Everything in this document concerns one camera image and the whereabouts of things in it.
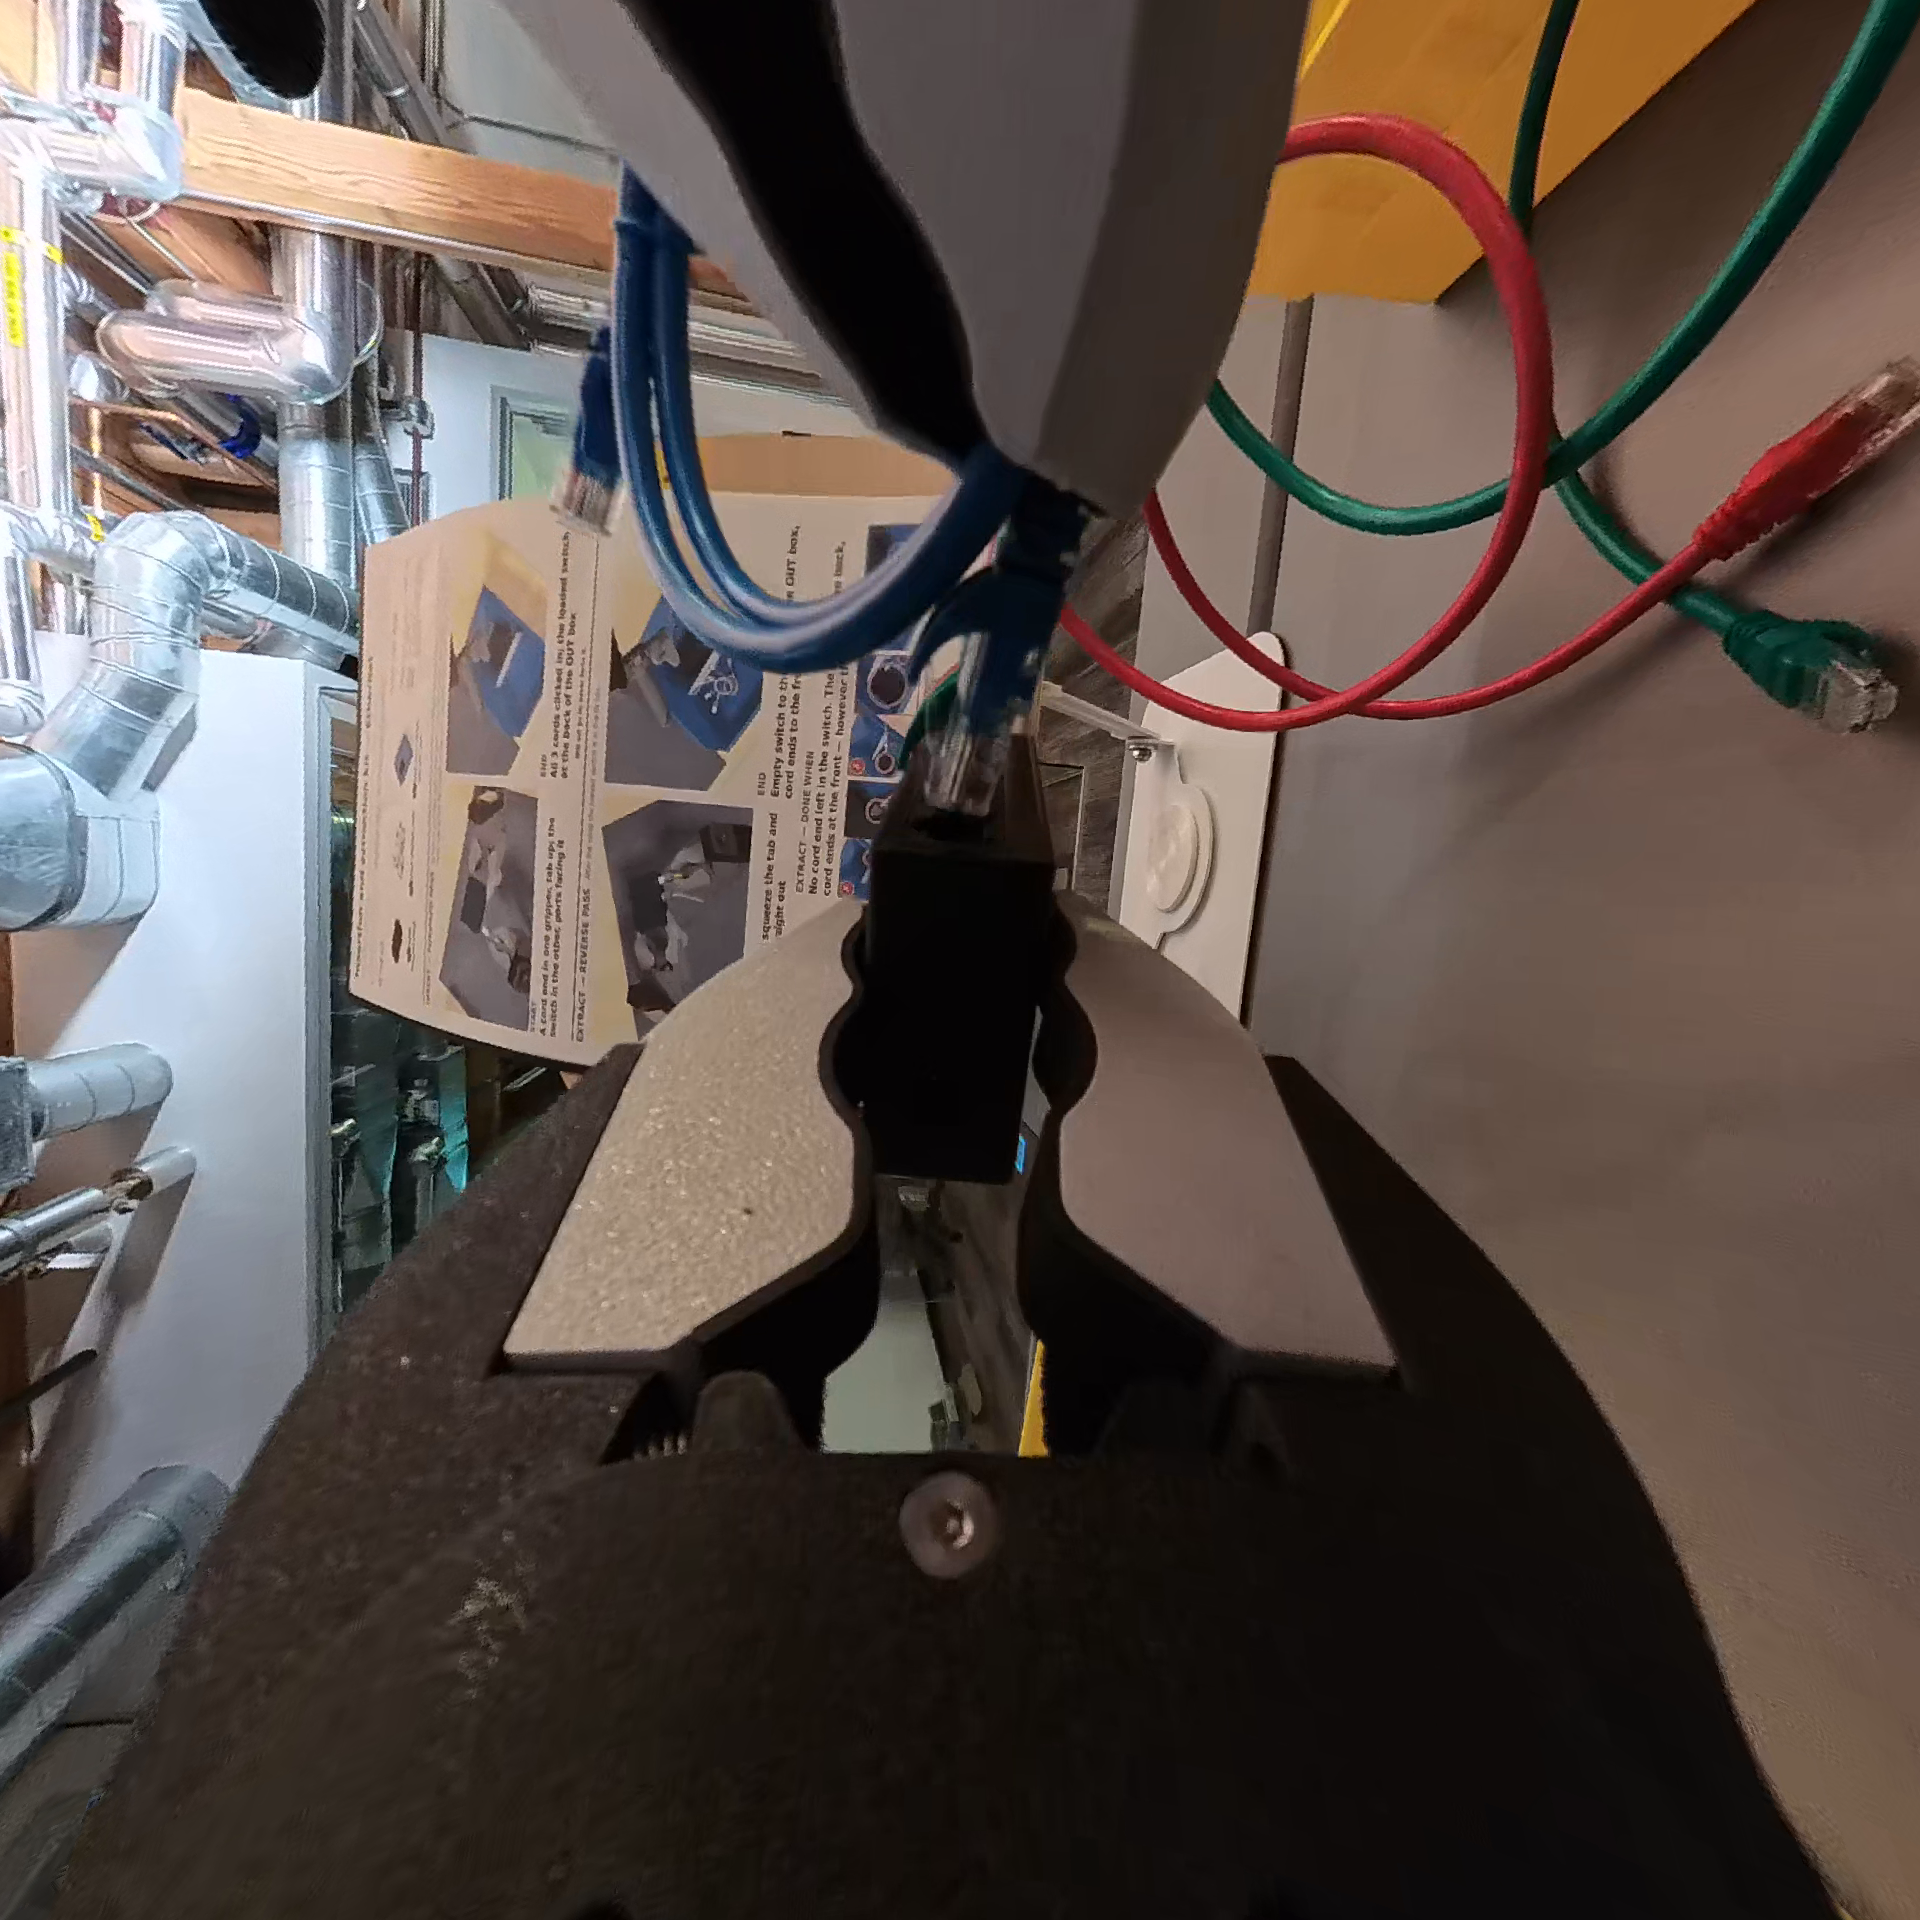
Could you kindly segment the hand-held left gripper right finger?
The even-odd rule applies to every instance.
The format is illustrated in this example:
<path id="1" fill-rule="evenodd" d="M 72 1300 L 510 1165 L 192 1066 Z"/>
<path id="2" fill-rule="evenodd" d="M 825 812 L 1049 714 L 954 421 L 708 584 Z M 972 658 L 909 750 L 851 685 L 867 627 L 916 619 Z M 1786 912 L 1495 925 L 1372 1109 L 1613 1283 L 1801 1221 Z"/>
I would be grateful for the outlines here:
<path id="1" fill-rule="evenodd" d="M 1091 1454 L 1141 1406 L 1206 1432 L 1243 1381 L 1389 1381 L 1387 1334 L 1250 1031 L 1086 900 L 1058 909 L 1019 1200 L 1046 1451 Z"/>

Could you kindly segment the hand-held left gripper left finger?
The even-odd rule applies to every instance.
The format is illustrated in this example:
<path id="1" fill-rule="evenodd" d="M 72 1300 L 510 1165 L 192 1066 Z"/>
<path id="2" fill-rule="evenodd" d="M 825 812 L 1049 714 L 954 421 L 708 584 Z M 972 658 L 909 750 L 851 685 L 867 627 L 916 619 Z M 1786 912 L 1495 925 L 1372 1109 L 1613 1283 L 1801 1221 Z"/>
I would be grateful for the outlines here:
<path id="1" fill-rule="evenodd" d="M 873 1153 L 837 1077 L 862 908 L 715 971 L 636 1061 L 504 1336 L 520 1376 L 767 1379 L 804 1445 L 878 1315 Z"/>

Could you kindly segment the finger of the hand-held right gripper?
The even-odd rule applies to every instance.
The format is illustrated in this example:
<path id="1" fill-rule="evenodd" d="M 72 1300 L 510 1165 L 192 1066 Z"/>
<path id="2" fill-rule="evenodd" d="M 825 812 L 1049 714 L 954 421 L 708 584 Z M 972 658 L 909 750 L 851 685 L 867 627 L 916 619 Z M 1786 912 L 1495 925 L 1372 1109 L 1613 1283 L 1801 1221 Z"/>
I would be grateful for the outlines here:
<path id="1" fill-rule="evenodd" d="M 881 434 L 989 434 L 948 276 L 858 130 L 815 1 L 514 1 L 650 196 Z"/>
<path id="2" fill-rule="evenodd" d="M 1242 309 L 1304 1 L 832 3 L 851 120 L 1019 467 L 1141 506 Z"/>

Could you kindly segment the black network switch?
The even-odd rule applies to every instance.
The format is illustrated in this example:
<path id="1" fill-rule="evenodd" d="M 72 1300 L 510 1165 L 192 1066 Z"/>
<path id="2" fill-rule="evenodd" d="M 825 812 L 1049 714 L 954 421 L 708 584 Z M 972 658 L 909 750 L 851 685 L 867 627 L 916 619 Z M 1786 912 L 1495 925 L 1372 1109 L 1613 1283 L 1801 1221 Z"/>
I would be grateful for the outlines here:
<path id="1" fill-rule="evenodd" d="M 902 779 L 859 928 L 858 1104 L 881 1176 L 1014 1176 L 1055 945 L 1054 879 L 1028 735 L 1014 735 L 979 818 L 936 807 L 918 773 Z"/>

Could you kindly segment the white sign stand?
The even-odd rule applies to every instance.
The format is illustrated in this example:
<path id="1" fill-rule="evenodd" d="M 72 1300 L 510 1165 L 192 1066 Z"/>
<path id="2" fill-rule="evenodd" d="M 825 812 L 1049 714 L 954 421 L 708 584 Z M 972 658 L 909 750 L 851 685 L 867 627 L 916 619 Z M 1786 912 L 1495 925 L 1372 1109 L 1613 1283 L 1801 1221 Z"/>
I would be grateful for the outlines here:
<path id="1" fill-rule="evenodd" d="M 1273 729 L 1140 699 L 1058 636 L 1036 707 L 1058 884 L 1242 1012 L 1278 765 Z"/>

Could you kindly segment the wooden board with instruction sheet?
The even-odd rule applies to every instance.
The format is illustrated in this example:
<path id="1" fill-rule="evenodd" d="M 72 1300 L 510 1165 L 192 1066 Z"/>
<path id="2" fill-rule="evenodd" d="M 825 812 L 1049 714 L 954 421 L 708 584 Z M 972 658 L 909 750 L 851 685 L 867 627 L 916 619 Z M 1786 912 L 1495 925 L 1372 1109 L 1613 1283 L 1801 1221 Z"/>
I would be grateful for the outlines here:
<path id="1" fill-rule="evenodd" d="M 374 546 L 361 580 L 347 989 L 562 1067 L 864 901 L 923 677 L 735 659 L 669 605 L 630 507 L 535 500 Z"/>

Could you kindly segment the shiny insulated pipe cluster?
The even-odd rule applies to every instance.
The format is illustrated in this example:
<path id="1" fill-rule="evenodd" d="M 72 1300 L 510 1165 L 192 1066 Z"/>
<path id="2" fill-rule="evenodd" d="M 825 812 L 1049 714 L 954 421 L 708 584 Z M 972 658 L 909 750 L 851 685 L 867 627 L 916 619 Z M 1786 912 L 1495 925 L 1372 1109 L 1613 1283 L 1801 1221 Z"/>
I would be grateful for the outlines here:
<path id="1" fill-rule="evenodd" d="M 112 3 L 115 64 L 101 69 L 101 3 L 33 3 L 41 49 L 20 90 L 3 85 L 3 605 L 30 647 L 38 591 L 66 614 L 59 578 L 81 578 L 86 523 L 70 437 L 70 211 L 153 211 L 181 191 L 179 91 L 192 38 L 183 3 Z M 315 90 L 276 113 L 344 127 L 352 115 L 356 3 L 317 3 L 325 66 Z M 107 370 L 138 398 L 212 396 L 273 415 L 281 315 L 268 293 L 159 280 L 97 319 Z"/>

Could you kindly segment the grey metal pipe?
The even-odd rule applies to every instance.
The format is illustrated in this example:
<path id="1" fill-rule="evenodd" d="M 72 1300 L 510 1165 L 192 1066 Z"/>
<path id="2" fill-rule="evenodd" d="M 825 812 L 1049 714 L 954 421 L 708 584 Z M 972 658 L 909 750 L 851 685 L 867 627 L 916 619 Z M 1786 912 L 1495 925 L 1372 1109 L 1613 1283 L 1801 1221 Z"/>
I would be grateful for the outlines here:
<path id="1" fill-rule="evenodd" d="M 115 1169 L 101 1186 L 70 1188 L 2 1215 L 2 1283 L 46 1266 L 107 1220 L 135 1212 L 159 1192 L 185 1184 L 197 1167 L 185 1145 L 164 1145 Z"/>

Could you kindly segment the brown wooden rail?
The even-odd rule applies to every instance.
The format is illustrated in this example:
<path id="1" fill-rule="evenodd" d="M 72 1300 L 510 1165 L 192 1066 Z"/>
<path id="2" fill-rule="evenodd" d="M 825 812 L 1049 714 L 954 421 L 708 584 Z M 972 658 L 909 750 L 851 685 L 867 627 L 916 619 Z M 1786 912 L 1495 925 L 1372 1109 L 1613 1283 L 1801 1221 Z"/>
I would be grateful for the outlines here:
<path id="1" fill-rule="evenodd" d="M 608 186 L 199 87 L 179 91 L 176 118 L 187 207 L 522 276 L 611 276 Z"/>

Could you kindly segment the silver spiral duct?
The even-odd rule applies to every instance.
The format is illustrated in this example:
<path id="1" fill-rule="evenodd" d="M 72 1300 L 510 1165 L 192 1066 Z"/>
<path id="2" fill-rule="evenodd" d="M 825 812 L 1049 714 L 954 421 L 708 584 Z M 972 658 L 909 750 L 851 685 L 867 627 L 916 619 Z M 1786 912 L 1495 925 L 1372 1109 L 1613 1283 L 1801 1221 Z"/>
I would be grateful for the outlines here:
<path id="1" fill-rule="evenodd" d="M 356 434 L 375 394 L 382 300 L 364 251 L 338 235 L 272 232 L 272 285 L 281 317 L 277 388 L 277 504 L 281 549 L 344 587 L 358 585 Z"/>
<path id="2" fill-rule="evenodd" d="M 3 1597 L 3 1783 L 185 1585 L 227 1500 L 227 1483 L 199 1466 L 150 1468 Z"/>

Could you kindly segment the black round pedestal base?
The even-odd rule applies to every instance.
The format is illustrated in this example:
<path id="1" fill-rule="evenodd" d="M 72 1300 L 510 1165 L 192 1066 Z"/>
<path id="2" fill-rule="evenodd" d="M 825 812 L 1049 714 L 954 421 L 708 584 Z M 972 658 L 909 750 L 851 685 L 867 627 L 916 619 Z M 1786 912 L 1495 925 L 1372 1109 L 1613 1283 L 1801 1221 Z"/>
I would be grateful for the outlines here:
<path id="1" fill-rule="evenodd" d="M 317 1 L 192 1 L 190 33 L 248 106 L 284 109 L 324 80 L 325 24 Z"/>

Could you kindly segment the silver elbow duct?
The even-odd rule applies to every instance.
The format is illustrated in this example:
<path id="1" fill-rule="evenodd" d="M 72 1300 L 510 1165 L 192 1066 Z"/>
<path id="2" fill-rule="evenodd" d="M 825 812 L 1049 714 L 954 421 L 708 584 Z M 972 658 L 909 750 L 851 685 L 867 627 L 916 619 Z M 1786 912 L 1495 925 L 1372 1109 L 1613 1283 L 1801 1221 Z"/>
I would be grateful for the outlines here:
<path id="1" fill-rule="evenodd" d="M 3 933 L 131 924 L 153 904 L 156 789 L 193 729 L 215 630 L 334 669 L 359 649 L 358 595 L 192 511 L 134 514 L 96 546 L 84 668 L 22 746 L 3 746 Z"/>

